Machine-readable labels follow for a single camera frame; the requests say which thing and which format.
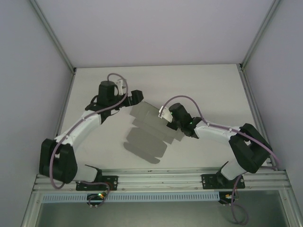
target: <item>robotic arm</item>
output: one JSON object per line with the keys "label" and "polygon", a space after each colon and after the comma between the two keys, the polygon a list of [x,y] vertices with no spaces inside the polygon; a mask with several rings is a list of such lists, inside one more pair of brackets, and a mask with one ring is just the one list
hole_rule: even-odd
{"label": "robotic arm", "polygon": [[53,140],[45,139],[43,141],[39,173],[50,176],[51,171],[53,179],[63,183],[71,181],[103,182],[101,170],[92,166],[77,165],[75,152],[86,137],[112,115],[113,110],[118,111],[121,107],[133,106],[143,100],[142,91],[135,90],[131,92],[131,96],[125,96],[127,91],[124,79],[120,79],[116,83],[108,80],[102,81],[99,85],[98,95],[93,97],[81,118]]}
{"label": "robotic arm", "polygon": [[159,117],[166,119],[171,129],[181,129],[186,136],[215,140],[232,148],[235,159],[225,163],[213,177],[210,184],[214,187],[226,188],[237,176],[246,172],[256,173],[270,155],[268,150],[254,142],[257,140],[272,149],[251,124],[246,123],[241,127],[212,124],[201,117],[191,117],[180,103],[170,108],[162,107],[159,112]]}

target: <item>purple cable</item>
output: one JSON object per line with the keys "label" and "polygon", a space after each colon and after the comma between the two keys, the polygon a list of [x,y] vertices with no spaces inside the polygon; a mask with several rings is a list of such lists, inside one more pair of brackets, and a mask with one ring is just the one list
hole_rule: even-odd
{"label": "purple cable", "polygon": [[[105,185],[107,187],[107,190],[108,190],[108,193],[106,193],[106,196],[104,197],[103,201],[98,205],[99,206],[102,206],[103,203],[105,202],[105,200],[108,198],[108,194],[109,194],[109,191],[110,191],[110,187],[107,183],[103,183],[103,182],[87,182],[87,181],[81,181],[81,183],[84,183],[84,184],[88,184],[88,185]],[[94,196],[91,196],[89,198],[89,205],[90,205],[90,201],[92,198],[95,198],[95,197],[98,197],[97,195],[94,195]]]}
{"label": "purple cable", "polygon": [[[203,117],[203,115],[202,115],[202,113],[201,113],[201,110],[200,110],[198,104],[195,102],[194,99],[192,99],[192,98],[189,97],[189,96],[175,96],[175,97],[170,98],[170,99],[164,104],[163,108],[161,109],[160,115],[162,115],[162,112],[163,112],[164,108],[167,106],[167,104],[168,104],[171,100],[173,100],[173,99],[175,99],[175,98],[187,98],[187,99],[191,100],[191,101],[195,104],[195,106],[196,106],[196,108],[197,108],[197,110],[198,110],[198,112],[199,112],[199,114],[200,114],[200,117],[201,117],[202,121],[203,121],[205,124],[208,124],[208,126],[214,127],[214,128],[218,128],[218,129],[227,130],[227,131],[230,130],[229,127],[225,127],[225,126],[221,126],[221,125],[216,125],[216,124],[210,124],[210,123],[208,123],[208,122],[205,120],[205,118]],[[271,154],[272,157],[276,160],[276,165],[275,165],[275,166],[262,166],[261,168],[264,168],[264,169],[275,169],[275,168],[277,168],[277,167],[280,165],[280,160],[279,160],[278,157],[274,154],[274,152],[271,151],[271,150],[270,150],[268,147],[266,147],[264,144],[262,144],[260,141],[256,140],[255,138],[253,138],[253,137],[251,137],[251,136],[247,135],[246,133],[243,133],[243,132],[241,132],[241,131],[239,131],[239,130],[236,130],[236,129],[231,129],[231,130],[232,130],[233,132],[235,132],[235,133],[241,135],[241,136],[246,137],[246,138],[249,139],[250,141],[252,141],[252,142],[258,144],[259,146],[261,146],[262,148],[264,148],[269,154]],[[240,180],[240,178],[241,178],[241,175],[238,176],[238,178],[237,178],[237,180],[236,180],[236,182],[235,182],[235,184],[234,184],[233,190],[232,190],[232,203],[231,203],[231,207],[232,207],[232,216],[233,216],[233,219],[237,222],[237,224],[244,226],[244,225],[246,225],[246,224],[248,223],[248,221],[249,221],[249,214],[248,214],[248,212],[245,210],[245,208],[244,208],[243,206],[241,206],[241,205],[239,205],[239,204],[234,204],[234,202],[233,202],[233,198],[234,198],[234,195],[235,195],[235,191],[236,191],[236,188],[237,188],[237,184],[238,184],[238,181]],[[242,208],[242,209],[244,210],[244,212],[246,213],[246,220],[245,220],[245,221],[239,222],[239,221],[237,220],[237,218],[236,218],[236,216],[235,216],[235,212],[234,212],[234,206],[238,206],[238,207],[240,207],[240,208]]]}
{"label": "purple cable", "polygon": [[69,136],[74,130],[75,128],[77,128],[83,121],[85,121],[86,119],[88,119],[89,117],[95,115],[95,114],[99,114],[103,111],[106,111],[106,110],[110,110],[112,108],[115,108],[116,106],[120,105],[126,98],[127,98],[127,95],[128,95],[128,84],[126,82],[126,79],[124,77],[122,77],[121,75],[117,74],[117,73],[110,73],[108,74],[107,76],[107,80],[109,80],[109,77],[111,75],[116,75],[118,77],[120,77],[123,82],[125,83],[125,87],[126,87],[126,92],[125,92],[125,95],[124,97],[119,101],[117,102],[116,104],[110,106],[110,107],[107,107],[107,108],[104,108],[102,110],[99,110],[99,111],[96,111],[96,112],[93,112],[93,113],[90,113],[88,115],[86,115],[83,119],[80,119],[66,134],[65,136],[63,136],[63,138],[57,143],[57,145],[55,146],[55,148],[53,149],[53,153],[52,153],[52,156],[51,156],[51,160],[49,162],[49,178],[50,178],[50,181],[51,181],[51,185],[55,188],[55,189],[61,189],[63,186],[64,186],[64,183],[62,183],[59,187],[55,184],[54,180],[53,180],[53,160],[55,158],[55,154],[56,154],[56,151],[58,150],[59,146],[62,144],[62,142],[66,139],[67,136]]}

